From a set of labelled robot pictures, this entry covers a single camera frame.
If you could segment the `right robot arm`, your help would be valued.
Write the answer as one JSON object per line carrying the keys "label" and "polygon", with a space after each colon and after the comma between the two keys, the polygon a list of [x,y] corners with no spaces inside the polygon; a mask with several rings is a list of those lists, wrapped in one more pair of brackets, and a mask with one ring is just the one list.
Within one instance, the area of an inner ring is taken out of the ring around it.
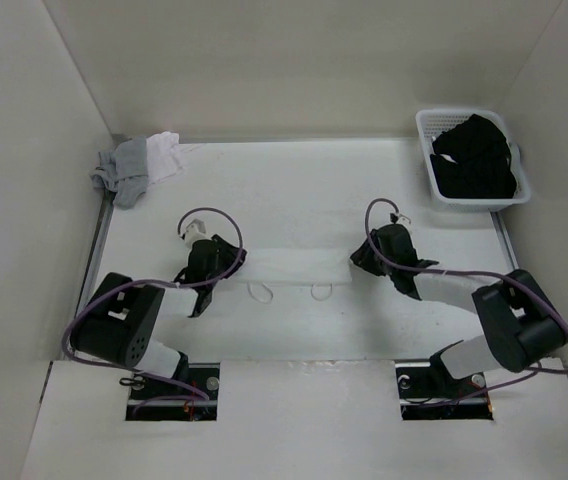
{"label": "right robot arm", "polygon": [[537,362],[568,343],[566,322],[525,270],[507,275],[446,270],[421,258],[408,229],[399,223],[370,230],[350,260],[369,274],[389,278],[409,298],[477,316],[481,335],[429,358],[428,385],[439,398],[450,400],[465,381],[486,371],[546,372]]}

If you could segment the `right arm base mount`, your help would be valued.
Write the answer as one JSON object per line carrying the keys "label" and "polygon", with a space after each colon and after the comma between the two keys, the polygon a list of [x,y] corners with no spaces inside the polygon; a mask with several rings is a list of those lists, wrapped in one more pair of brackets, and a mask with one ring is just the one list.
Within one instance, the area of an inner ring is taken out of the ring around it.
{"label": "right arm base mount", "polygon": [[396,363],[395,374],[405,421],[493,419],[489,395],[471,397],[486,387],[483,373],[453,379],[428,361],[418,361]]}

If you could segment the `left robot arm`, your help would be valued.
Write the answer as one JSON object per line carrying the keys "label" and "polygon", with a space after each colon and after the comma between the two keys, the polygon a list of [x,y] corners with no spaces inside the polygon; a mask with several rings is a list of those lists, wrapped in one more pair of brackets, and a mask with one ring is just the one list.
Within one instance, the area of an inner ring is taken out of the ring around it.
{"label": "left robot arm", "polygon": [[145,379],[170,399],[185,392],[207,400],[208,394],[188,384],[188,359],[152,339],[169,289],[186,295],[186,315],[201,316],[213,290],[244,264],[247,251],[219,235],[192,242],[187,265],[172,282],[137,280],[107,274],[89,304],[63,334],[65,355],[78,363],[127,370]]}

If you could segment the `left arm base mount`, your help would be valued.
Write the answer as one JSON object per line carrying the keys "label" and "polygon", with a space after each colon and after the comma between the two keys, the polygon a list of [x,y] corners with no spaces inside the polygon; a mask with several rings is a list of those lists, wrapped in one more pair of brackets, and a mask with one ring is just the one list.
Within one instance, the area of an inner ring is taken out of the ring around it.
{"label": "left arm base mount", "polygon": [[139,375],[124,377],[119,385],[128,389],[126,421],[205,422],[216,421],[221,365],[195,363],[189,366],[184,383],[204,392],[208,399],[185,389]]}

